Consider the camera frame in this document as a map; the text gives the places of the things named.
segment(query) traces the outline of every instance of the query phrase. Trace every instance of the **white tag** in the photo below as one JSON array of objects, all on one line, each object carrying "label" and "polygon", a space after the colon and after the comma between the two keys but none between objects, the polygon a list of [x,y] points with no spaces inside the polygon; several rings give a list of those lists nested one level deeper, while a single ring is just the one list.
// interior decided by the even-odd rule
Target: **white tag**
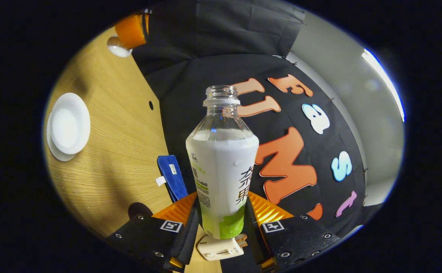
[{"label": "white tag", "polygon": [[177,171],[175,170],[174,164],[169,164],[170,170],[172,171],[172,174],[177,174]]},{"label": "white tag", "polygon": [[165,180],[165,177],[163,176],[160,176],[159,178],[155,179],[155,181],[157,181],[157,185],[159,185],[159,187],[167,182],[167,180]]}]

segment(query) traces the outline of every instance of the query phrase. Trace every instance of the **blue towel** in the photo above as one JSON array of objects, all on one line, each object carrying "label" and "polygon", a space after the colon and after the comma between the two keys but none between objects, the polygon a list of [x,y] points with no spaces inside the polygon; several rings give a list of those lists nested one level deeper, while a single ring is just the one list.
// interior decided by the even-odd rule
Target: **blue towel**
[{"label": "blue towel", "polygon": [[173,202],[187,196],[186,185],[175,155],[161,155],[157,158],[160,171],[167,181],[167,190]]}]

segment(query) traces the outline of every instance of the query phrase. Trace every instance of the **plastic bottle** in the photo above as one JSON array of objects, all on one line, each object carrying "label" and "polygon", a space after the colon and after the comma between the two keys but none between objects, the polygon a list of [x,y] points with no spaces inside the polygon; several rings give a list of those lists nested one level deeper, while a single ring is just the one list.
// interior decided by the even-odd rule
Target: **plastic bottle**
[{"label": "plastic bottle", "polygon": [[186,140],[207,235],[228,239],[243,229],[259,140],[238,115],[236,88],[206,90],[207,115]]}]

